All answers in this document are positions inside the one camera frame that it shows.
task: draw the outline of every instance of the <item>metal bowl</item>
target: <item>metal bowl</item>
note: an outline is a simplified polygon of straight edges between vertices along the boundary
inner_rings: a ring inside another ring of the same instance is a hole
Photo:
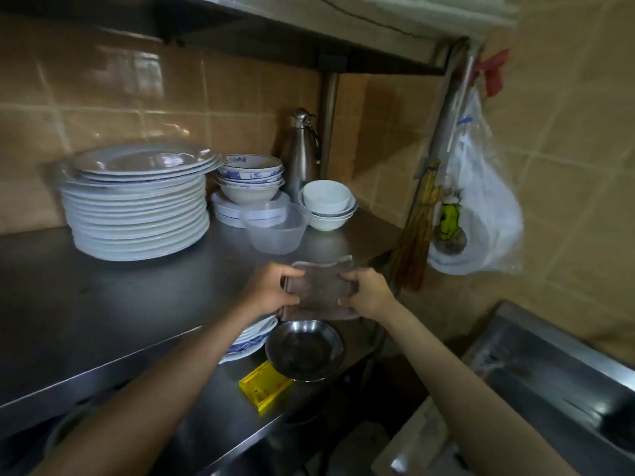
[[[312,383],[335,374],[344,358],[344,341],[321,320],[288,320],[271,331],[265,351],[280,374]]]

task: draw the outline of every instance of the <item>forearm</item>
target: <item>forearm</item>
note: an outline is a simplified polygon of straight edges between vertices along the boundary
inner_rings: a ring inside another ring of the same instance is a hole
[[[146,474],[253,310],[235,304],[72,432],[34,475]]]
[[[560,455],[417,318],[394,302],[381,321],[482,476],[575,475]]]

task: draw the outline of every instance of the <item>brown cloth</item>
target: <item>brown cloth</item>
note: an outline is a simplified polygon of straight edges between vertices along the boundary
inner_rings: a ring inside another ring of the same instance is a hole
[[[306,270],[302,277],[287,277],[284,290],[300,296],[300,304],[282,309],[282,320],[346,320],[360,315],[351,308],[341,307],[337,300],[351,296],[358,290],[358,283],[339,277],[340,272],[353,270],[353,258],[325,264],[294,262],[298,269]]]

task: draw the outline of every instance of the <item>upper shelf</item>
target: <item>upper shelf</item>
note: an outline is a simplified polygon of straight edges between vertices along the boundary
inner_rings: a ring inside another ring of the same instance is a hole
[[[361,0],[0,0],[0,10],[339,73],[441,75],[454,41]]]

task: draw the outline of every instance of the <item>clear plastic container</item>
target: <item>clear plastic container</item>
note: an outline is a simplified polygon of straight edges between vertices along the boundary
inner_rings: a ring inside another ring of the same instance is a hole
[[[265,219],[275,209],[276,219]],[[300,245],[304,231],[311,220],[311,211],[299,204],[281,200],[258,202],[242,206],[240,218],[251,245],[266,254],[288,254]]]

